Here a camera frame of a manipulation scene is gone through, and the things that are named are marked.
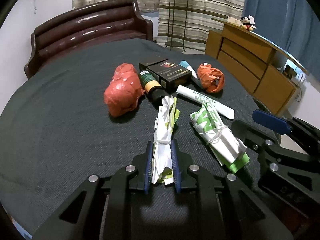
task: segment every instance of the bottle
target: bottle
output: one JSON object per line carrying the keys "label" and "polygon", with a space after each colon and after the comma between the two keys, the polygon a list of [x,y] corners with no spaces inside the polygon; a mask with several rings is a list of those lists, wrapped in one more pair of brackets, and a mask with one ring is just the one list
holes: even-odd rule
{"label": "bottle", "polygon": [[162,86],[155,77],[148,71],[144,70],[138,74],[142,87],[147,93],[148,98],[157,106],[162,105],[162,98],[166,96]]}

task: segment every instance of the drawer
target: drawer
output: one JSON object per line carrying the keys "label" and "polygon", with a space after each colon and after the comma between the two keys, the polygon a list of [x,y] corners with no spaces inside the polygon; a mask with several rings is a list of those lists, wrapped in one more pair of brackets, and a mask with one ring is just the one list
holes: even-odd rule
{"label": "drawer", "polygon": [[284,75],[273,66],[269,66],[253,95],[273,114],[277,114],[286,105],[295,90],[294,85]]}
{"label": "drawer", "polygon": [[232,41],[224,39],[221,49],[239,61],[259,79],[262,77],[267,68],[266,63],[264,63],[261,59],[257,58],[254,54],[250,53]]}
{"label": "drawer", "polygon": [[221,33],[209,30],[207,44],[204,53],[217,59],[221,47],[222,36]]}
{"label": "drawer", "polygon": [[225,24],[222,36],[244,47],[264,62],[268,62],[269,56],[273,55],[272,47],[245,31]]}
{"label": "drawer", "polygon": [[218,61],[246,88],[249,93],[256,89],[259,79],[257,79],[249,70],[239,62],[220,51]]}

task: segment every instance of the black bottle cap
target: black bottle cap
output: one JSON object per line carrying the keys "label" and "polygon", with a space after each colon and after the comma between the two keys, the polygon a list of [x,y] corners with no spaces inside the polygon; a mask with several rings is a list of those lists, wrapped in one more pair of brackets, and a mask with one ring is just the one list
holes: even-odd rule
{"label": "black bottle cap", "polygon": [[156,105],[162,105],[161,100],[165,96],[166,96],[165,92],[160,88],[153,90],[153,92],[151,93],[152,102],[155,103]]}

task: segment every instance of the crumpled plastic bag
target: crumpled plastic bag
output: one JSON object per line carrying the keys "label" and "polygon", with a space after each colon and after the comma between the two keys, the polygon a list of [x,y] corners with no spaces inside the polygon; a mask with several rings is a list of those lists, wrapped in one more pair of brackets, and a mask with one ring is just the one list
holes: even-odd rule
{"label": "crumpled plastic bag", "polygon": [[210,64],[201,64],[197,71],[201,85],[209,93],[217,93],[224,87],[224,74]]}
{"label": "crumpled plastic bag", "polygon": [[132,64],[123,63],[115,70],[115,74],[104,92],[104,102],[109,113],[118,117],[134,110],[139,98],[144,94],[136,69]]}

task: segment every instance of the green and white plastic bag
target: green and white plastic bag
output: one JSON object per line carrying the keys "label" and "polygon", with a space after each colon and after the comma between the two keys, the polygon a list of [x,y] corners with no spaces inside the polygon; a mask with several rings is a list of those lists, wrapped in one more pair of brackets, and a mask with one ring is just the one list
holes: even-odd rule
{"label": "green and white plastic bag", "polygon": [[158,117],[154,128],[154,144],[152,158],[151,182],[164,182],[166,185],[173,183],[171,136],[180,111],[176,109],[177,99],[164,97],[162,106],[159,106]]}
{"label": "green and white plastic bag", "polygon": [[194,128],[208,143],[220,165],[236,173],[249,162],[247,147],[226,126],[214,105],[207,101],[198,112],[190,115]]}

